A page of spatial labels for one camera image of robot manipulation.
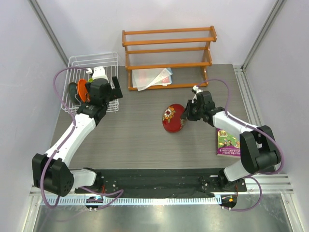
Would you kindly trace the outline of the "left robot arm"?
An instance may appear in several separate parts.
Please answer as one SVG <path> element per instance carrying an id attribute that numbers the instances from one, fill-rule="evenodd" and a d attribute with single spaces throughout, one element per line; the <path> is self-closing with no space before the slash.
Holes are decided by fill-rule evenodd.
<path id="1" fill-rule="evenodd" d="M 112 83 L 98 78 L 86 84 L 90 101 L 83 103 L 74 120 L 60 139 L 44 154 L 32 159 L 33 184 L 37 188 L 64 197 L 71 189 L 87 187 L 97 193 L 103 181 L 90 168 L 70 170 L 70 162 L 87 135 L 94 130 L 106 115 L 109 102 L 122 98 L 119 81 L 112 77 Z"/>

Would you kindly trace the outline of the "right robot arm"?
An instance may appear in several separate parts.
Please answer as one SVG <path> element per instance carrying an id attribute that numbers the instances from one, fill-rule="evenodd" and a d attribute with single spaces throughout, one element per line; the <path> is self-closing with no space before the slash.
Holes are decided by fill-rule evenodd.
<path id="1" fill-rule="evenodd" d="M 186 121 L 203 120 L 214 128 L 237 136 L 240 160 L 221 169 L 217 177 L 201 176 L 204 192 L 233 191 L 245 177 L 255 174 L 277 174 L 277 164 L 283 158 L 269 126 L 255 126 L 231 115 L 225 108 L 216 107 L 209 91 L 195 92 L 180 116 Z"/>

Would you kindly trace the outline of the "red floral plate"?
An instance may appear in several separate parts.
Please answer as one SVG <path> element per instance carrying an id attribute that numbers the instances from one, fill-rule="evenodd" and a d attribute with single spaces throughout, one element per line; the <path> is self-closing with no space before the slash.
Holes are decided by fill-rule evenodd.
<path id="1" fill-rule="evenodd" d="M 172 104 L 168 106 L 162 115 L 163 128 L 170 133 L 179 132 L 186 121 L 181 119 L 185 108 L 181 104 Z"/>

